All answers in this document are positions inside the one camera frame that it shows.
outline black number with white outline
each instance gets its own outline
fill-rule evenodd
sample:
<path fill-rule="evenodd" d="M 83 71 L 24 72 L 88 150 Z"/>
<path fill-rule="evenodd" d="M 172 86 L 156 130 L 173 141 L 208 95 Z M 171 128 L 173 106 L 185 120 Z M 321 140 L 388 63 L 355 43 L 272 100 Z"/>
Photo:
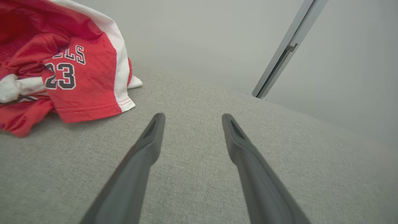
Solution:
<path fill-rule="evenodd" d="M 74 67 L 71 63 L 59 63 L 57 64 L 57 71 L 62 71 L 62 77 L 64 79 L 56 79 L 54 64 L 48 63 L 45 65 L 50 69 L 54 75 L 48 77 L 45 82 L 45 87 L 48 89 L 57 89 L 57 84 L 61 89 L 74 89 L 76 86 Z"/>
<path fill-rule="evenodd" d="M 46 79 L 44 86 L 49 89 L 57 89 L 57 80 L 56 80 L 56 76 L 55 76 L 54 64 L 48 63 L 45 65 L 45 67 L 50 69 L 53 72 L 53 75 Z"/>

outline white stripe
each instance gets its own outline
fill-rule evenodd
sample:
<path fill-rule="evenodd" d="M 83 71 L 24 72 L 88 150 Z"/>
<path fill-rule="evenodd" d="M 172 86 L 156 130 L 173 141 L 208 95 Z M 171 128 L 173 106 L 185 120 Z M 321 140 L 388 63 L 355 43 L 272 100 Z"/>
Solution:
<path fill-rule="evenodd" d="M 127 102 L 126 99 L 130 99 L 127 95 L 127 82 L 129 79 L 129 61 L 127 59 L 127 50 L 124 43 L 122 34 L 120 33 L 115 21 L 108 16 L 95 11 L 92 8 L 83 6 L 79 3 L 72 2 L 70 0 L 51 0 L 52 2 L 61 5 L 63 7 L 72 9 L 74 11 L 80 12 L 88 17 L 90 17 L 93 22 L 106 33 L 110 42 L 116 50 L 116 74 L 115 74 L 115 84 L 114 93 L 117 103 L 119 104 L 122 112 L 130 110 L 135 107 L 133 101 Z"/>

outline gray fabric surface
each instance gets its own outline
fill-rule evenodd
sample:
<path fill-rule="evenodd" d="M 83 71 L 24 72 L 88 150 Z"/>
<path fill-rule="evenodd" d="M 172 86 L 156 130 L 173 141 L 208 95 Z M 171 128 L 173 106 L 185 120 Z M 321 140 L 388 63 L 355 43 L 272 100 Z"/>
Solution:
<path fill-rule="evenodd" d="M 166 115 L 140 223 L 249 223 L 221 115 L 232 114 L 313 223 L 398 222 L 397 154 L 272 103 L 135 64 L 137 107 L 0 133 L 0 223 L 78 223 L 152 116 Z"/>

